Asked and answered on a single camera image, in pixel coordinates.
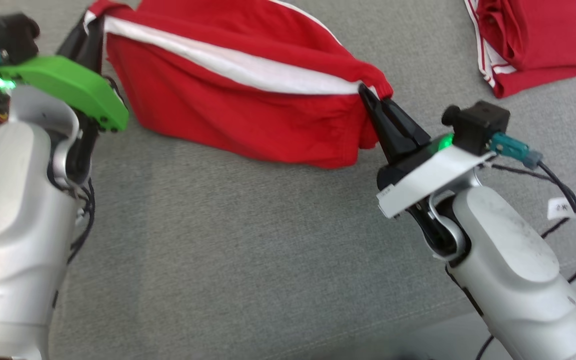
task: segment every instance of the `green light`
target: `green light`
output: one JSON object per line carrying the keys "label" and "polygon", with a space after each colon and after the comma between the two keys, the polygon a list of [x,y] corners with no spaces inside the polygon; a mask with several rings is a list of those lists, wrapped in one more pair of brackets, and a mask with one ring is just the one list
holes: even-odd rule
{"label": "green light", "polygon": [[10,80],[4,80],[2,78],[0,78],[0,90],[2,89],[14,89],[16,88],[16,84],[14,81],[10,81]]}
{"label": "green light", "polygon": [[439,140],[439,144],[437,145],[437,151],[444,150],[448,148],[448,146],[453,145],[453,139],[455,138],[455,134],[448,134]]}

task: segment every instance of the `red fabric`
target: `red fabric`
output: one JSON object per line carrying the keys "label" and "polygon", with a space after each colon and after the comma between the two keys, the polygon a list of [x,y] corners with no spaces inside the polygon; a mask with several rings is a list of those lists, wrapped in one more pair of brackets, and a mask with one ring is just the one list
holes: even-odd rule
{"label": "red fabric", "polygon": [[576,76],[576,0],[479,0],[479,32],[517,71],[496,73],[498,98]]}
{"label": "red fabric", "polygon": [[[269,0],[143,0],[136,11],[108,0],[90,12],[291,66],[364,82],[381,98],[384,74],[316,22]],[[154,132],[258,160],[350,166],[377,135],[361,98],[291,95],[237,83],[155,45],[107,35],[110,63],[139,122]]]}

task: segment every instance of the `red garment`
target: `red garment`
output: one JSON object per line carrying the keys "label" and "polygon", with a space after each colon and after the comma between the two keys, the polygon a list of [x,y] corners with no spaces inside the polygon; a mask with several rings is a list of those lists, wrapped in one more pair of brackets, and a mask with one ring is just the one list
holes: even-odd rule
{"label": "red garment", "polygon": [[278,0],[99,0],[107,52],[140,123],[258,160],[350,166],[377,135],[359,84],[384,74]]}
{"label": "red garment", "polygon": [[576,76],[576,0],[466,0],[479,70],[504,98]]}

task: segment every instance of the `cable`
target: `cable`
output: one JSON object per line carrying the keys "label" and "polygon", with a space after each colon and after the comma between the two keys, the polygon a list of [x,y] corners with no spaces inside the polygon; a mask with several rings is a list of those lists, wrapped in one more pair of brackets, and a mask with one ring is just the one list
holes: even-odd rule
{"label": "cable", "polygon": [[84,246],[84,243],[86,242],[86,239],[88,239],[88,237],[90,235],[90,231],[92,230],[93,223],[95,222],[95,210],[96,210],[95,189],[92,186],[92,178],[88,179],[87,185],[88,185],[88,189],[86,189],[85,187],[82,187],[81,189],[86,194],[86,196],[88,197],[88,200],[89,200],[88,223],[86,225],[84,232],[82,232],[81,235],[79,235],[79,237],[72,244],[70,244],[71,253],[70,253],[70,256],[68,256],[68,262],[67,262],[67,264],[69,264],[69,265],[71,264],[71,262],[73,262],[73,260],[75,259],[77,254],[80,252],[80,250],[82,250],[82,247]]}
{"label": "cable", "polygon": [[[544,164],[541,160],[539,160],[537,162],[537,166],[540,167],[541,170],[543,170],[544,173],[546,173],[546,175],[542,175],[541,173],[536,173],[533,171],[523,170],[520,168],[512,168],[509,166],[503,166],[500,164],[493,164],[493,163],[490,164],[490,167],[493,169],[508,171],[508,172],[514,173],[514,174],[528,175],[528,176],[532,176],[534,178],[538,178],[541,180],[546,180],[548,182],[553,183],[554,185],[557,185],[557,187],[559,187],[560,191],[564,194],[567,202],[570,204],[570,208],[572,209],[572,211],[574,212],[574,215],[576,216],[576,195],[575,195],[575,193],[570,189],[570,187],[568,187],[566,184],[564,184],[562,182],[562,180],[560,180],[560,178],[558,178],[557,175],[555,175],[555,173],[553,173],[553,171],[551,171],[551,169],[548,166],[546,166],[546,164]],[[558,228],[562,227],[562,225],[566,224],[568,221],[569,221],[569,218],[560,219],[560,221],[558,221],[555,225],[553,225],[548,230],[544,231],[541,234],[541,238],[546,239],[546,237],[548,237],[548,235],[557,231]],[[567,282],[572,283],[575,280],[576,280],[576,271],[574,272],[574,274],[572,276],[570,276],[568,278]],[[482,360],[482,357],[483,357],[484,353],[486,352],[486,349],[490,346],[490,344],[492,343],[492,341],[494,339],[495,339],[495,337],[493,335],[490,335],[487,338],[486,342],[484,342],[483,345],[481,346],[481,348],[479,349],[479,352],[477,353],[477,357],[475,358],[475,360]]]}

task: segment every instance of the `green plastic bracket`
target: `green plastic bracket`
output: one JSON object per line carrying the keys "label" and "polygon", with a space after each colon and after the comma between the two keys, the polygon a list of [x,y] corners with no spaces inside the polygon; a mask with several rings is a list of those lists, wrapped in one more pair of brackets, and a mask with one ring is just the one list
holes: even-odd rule
{"label": "green plastic bracket", "polygon": [[40,56],[14,66],[0,66],[0,78],[29,84],[119,132],[128,124],[128,109],[108,81],[66,57]]}

